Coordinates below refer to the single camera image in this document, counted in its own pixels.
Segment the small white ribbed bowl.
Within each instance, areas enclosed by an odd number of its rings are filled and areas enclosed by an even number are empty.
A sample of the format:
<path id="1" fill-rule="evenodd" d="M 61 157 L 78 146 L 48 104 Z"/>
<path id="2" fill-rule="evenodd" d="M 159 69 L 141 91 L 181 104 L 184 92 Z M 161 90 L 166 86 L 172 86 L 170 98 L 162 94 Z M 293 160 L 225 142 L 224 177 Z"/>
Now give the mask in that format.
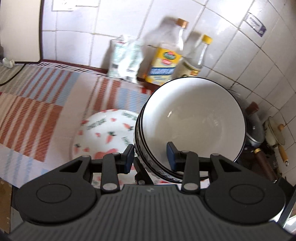
<path id="1" fill-rule="evenodd" d="M 172 142 L 168 142 L 165 148 L 165 159 L 168 161 L 169 167 L 165 167 L 156 159 L 151 151 L 148 149 L 144 141 L 144 134 L 142 131 L 142 116 L 143 110 L 140 111 L 137 117 L 136 127 L 134 132 L 134 141 L 140 162 L 145 169 L 159 179 L 165 181 L 181 184 L 184 177 L 189 177 L 187 167 L 192 171 L 199 171 L 201 167 L 210 167 L 210 159 L 198 157 L 194 152 L 179 151 Z"/>

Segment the white carrot bunny plate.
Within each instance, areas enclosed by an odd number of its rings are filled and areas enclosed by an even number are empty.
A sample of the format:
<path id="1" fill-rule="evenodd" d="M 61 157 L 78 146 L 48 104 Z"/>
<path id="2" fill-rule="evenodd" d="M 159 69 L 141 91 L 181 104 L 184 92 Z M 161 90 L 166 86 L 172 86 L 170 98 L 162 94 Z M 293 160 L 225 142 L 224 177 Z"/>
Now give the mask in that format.
<path id="1" fill-rule="evenodd" d="M 71 158 L 89 155 L 101 159 L 110 153 L 122 153 L 134 143 L 138 114 L 123 109 L 103 110 L 82 121 L 71 146 Z"/>

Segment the large white ribbed bowl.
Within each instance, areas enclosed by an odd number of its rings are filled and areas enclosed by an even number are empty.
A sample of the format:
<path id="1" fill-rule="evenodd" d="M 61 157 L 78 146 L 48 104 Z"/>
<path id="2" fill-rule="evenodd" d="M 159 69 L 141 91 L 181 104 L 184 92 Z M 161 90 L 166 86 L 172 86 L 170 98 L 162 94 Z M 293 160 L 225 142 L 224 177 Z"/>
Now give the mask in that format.
<path id="1" fill-rule="evenodd" d="M 167 168 L 168 142 L 203 158 L 218 153 L 231 161 L 243 150 L 246 122 L 238 101 L 206 78 L 171 80 L 155 90 L 141 110 L 144 141 Z"/>

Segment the black cooking pot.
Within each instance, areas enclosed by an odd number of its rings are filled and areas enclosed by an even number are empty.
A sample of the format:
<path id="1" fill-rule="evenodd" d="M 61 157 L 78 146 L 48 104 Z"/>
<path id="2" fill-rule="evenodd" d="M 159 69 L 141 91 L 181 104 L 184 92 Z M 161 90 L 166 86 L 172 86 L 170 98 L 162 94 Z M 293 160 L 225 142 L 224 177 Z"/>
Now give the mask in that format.
<path id="1" fill-rule="evenodd" d="M 259 146 L 265 140 L 265 133 L 257 114 L 257 112 L 259 111 L 258 104 L 254 101 L 248 102 L 245 98 L 243 98 L 234 90 L 229 90 L 229 92 L 238 101 L 245 118 L 246 141 L 244 145 L 244 150 L 252 153 L 252 156 L 256 159 L 256 163 L 258 164 L 258 166 L 260 166 L 264 177 L 272 182 L 275 182 L 277 180 L 277 176 L 274 173 L 269 162 L 267 161 L 266 155 L 259 148 Z"/>

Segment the striped woven table mat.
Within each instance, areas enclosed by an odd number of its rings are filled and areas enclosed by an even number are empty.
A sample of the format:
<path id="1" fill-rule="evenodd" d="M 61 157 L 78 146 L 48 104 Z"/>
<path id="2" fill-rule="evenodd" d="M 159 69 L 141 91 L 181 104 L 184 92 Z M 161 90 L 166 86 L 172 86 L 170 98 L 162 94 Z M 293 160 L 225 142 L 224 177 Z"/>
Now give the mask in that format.
<path id="1" fill-rule="evenodd" d="M 71 160 L 86 118 L 101 110 L 135 113 L 152 91 L 103 73 L 42 62 L 1 87 L 1 178 L 20 187 Z"/>

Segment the cream enamel pot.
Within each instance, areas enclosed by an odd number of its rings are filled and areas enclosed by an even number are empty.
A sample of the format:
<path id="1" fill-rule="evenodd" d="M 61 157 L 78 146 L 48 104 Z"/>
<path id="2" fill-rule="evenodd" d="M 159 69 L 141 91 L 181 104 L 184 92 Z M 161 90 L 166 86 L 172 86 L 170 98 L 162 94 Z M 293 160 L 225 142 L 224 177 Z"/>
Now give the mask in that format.
<path id="1" fill-rule="evenodd" d="M 273 117 L 269 116 L 264 122 L 263 127 L 268 145 L 272 148 L 278 148 L 282 161 L 288 166 L 288 156 L 283 147 L 285 145 L 285 137 L 282 134 L 282 131 L 285 128 L 284 125 L 282 123 L 278 124 Z"/>

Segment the yellow label cooking wine bottle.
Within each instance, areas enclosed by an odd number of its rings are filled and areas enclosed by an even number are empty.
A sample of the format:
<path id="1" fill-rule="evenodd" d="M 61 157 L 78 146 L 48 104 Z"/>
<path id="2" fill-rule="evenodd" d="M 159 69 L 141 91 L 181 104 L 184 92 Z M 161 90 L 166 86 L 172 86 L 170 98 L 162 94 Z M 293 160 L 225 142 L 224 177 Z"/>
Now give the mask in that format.
<path id="1" fill-rule="evenodd" d="M 172 79 L 182 58 L 184 32 L 189 22 L 167 17 L 144 36 L 144 59 L 137 77 L 148 84 L 161 86 Z"/>

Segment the yellow cap vinegar bottle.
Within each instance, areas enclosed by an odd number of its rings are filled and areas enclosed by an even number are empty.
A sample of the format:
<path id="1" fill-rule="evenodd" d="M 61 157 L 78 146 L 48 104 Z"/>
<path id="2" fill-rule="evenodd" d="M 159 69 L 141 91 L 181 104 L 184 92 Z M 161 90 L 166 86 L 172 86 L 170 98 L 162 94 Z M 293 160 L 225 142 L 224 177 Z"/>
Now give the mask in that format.
<path id="1" fill-rule="evenodd" d="M 212 41 L 213 40 L 211 37 L 204 35 L 200 44 L 188 55 L 183 57 L 180 63 L 177 65 L 173 73 L 173 79 L 182 77 L 197 77 L 204 66 L 207 56 L 207 49 Z"/>

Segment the white plastic seasoning bag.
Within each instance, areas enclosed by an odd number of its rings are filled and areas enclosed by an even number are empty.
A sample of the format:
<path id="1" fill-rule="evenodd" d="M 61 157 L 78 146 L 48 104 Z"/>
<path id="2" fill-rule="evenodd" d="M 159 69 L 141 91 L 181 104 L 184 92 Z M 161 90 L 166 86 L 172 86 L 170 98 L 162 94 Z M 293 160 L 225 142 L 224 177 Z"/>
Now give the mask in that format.
<path id="1" fill-rule="evenodd" d="M 137 73 L 144 59 L 143 41 L 120 36 L 111 40 L 110 46 L 108 76 L 137 84 Z"/>

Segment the white power plug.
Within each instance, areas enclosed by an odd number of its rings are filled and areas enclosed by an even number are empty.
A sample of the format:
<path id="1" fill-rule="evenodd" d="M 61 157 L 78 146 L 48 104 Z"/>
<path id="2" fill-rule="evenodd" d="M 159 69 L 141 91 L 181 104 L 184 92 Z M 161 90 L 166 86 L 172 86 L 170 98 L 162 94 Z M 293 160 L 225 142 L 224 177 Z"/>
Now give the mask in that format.
<path id="1" fill-rule="evenodd" d="M 5 66 L 7 68 L 13 68 L 15 66 L 15 61 L 8 60 L 7 58 L 3 58 L 2 64 L 3 64 L 3 66 Z"/>

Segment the white cutting board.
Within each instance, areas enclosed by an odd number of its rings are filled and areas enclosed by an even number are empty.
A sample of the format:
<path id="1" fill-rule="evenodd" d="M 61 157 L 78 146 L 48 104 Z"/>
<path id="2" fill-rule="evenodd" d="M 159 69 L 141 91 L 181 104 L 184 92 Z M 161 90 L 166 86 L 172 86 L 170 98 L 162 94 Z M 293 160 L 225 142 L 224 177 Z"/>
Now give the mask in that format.
<path id="1" fill-rule="evenodd" d="M 38 63 L 42 57 L 44 2 L 1 1 L 1 46 L 16 63 Z"/>

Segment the wall sticker label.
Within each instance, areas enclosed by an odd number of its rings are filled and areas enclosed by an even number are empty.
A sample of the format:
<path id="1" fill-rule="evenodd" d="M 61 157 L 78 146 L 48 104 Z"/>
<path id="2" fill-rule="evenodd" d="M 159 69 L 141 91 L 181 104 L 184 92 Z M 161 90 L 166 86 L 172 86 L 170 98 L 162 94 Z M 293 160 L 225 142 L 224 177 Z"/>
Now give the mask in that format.
<path id="1" fill-rule="evenodd" d="M 265 25 L 252 13 L 247 13 L 244 21 L 260 36 L 262 37 L 266 32 Z"/>

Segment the white wall socket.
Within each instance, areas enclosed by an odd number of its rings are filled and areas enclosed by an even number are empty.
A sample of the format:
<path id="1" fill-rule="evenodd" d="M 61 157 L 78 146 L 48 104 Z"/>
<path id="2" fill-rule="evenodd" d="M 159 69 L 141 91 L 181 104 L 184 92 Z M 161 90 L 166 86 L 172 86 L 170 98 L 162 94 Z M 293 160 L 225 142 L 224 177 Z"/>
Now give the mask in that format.
<path id="1" fill-rule="evenodd" d="M 52 11 L 73 11 L 75 7 L 75 0 L 53 0 L 52 3 Z"/>

